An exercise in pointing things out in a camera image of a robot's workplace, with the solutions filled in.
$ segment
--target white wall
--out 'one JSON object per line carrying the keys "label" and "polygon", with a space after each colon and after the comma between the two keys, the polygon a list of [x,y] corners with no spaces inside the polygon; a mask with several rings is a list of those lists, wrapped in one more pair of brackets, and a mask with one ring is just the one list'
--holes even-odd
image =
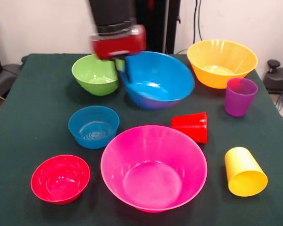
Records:
{"label": "white wall", "polygon": [[[195,0],[181,1],[175,51],[193,42]],[[268,59],[283,65],[283,0],[202,0],[200,15],[202,37],[250,47],[260,76]],[[0,59],[7,64],[29,53],[91,52],[92,23],[85,0],[0,0]]]}
{"label": "white wall", "polygon": [[94,31],[85,0],[0,0],[0,60],[29,53],[88,53]]}
{"label": "white wall", "polygon": [[[195,0],[181,1],[175,52],[193,43]],[[278,59],[283,65],[283,0],[202,0],[200,29],[203,39],[233,40],[251,48],[261,77],[267,60]]]}

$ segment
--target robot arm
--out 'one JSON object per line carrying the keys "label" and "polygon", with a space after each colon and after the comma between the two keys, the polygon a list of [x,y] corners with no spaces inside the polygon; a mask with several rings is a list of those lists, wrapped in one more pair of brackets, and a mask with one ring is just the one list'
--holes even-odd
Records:
{"label": "robot arm", "polygon": [[97,33],[91,45],[100,59],[135,54],[146,48],[145,29],[135,24],[132,0],[88,0]]}

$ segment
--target cup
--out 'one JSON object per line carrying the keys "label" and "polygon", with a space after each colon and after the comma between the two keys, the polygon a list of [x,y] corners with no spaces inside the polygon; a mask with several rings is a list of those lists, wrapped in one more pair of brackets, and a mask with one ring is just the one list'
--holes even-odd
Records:
{"label": "cup", "polygon": [[257,85],[249,79],[230,79],[225,94],[225,111],[235,117],[245,115],[257,91]]}
{"label": "cup", "polygon": [[206,144],[208,142],[206,112],[172,117],[171,128],[188,135],[196,143]]}
{"label": "cup", "polygon": [[225,154],[225,167],[228,188],[234,195],[256,195],[267,186],[266,174],[244,147],[234,147]]}

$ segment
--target yellow cup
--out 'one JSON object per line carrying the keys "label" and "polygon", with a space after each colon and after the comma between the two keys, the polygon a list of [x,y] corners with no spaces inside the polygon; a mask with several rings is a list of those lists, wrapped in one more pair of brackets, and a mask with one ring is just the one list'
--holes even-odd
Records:
{"label": "yellow cup", "polygon": [[267,176],[248,149],[234,147],[225,154],[229,190],[237,196],[256,195],[267,186]]}

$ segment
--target purple cup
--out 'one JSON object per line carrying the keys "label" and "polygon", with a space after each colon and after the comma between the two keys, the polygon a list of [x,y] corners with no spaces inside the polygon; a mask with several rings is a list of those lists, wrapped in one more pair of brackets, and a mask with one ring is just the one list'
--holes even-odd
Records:
{"label": "purple cup", "polygon": [[230,79],[226,87],[225,111],[231,116],[244,116],[257,91],[258,86],[249,79]]}

